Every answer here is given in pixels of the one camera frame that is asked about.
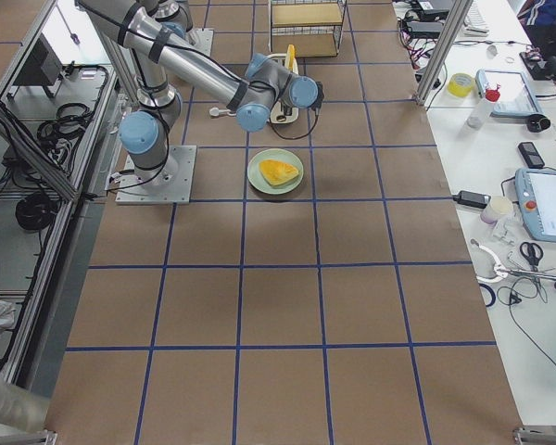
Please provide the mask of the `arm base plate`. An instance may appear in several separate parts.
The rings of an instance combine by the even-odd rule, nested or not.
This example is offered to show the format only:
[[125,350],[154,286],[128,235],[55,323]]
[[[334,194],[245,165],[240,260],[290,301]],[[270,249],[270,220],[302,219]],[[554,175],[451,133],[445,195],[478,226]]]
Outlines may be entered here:
[[163,172],[152,182],[134,173],[123,175],[115,201],[120,205],[188,204],[196,165],[196,146],[171,146],[170,157]]
[[185,40],[193,47],[192,53],[211,57],[214,30],[212,28],[193,28]]

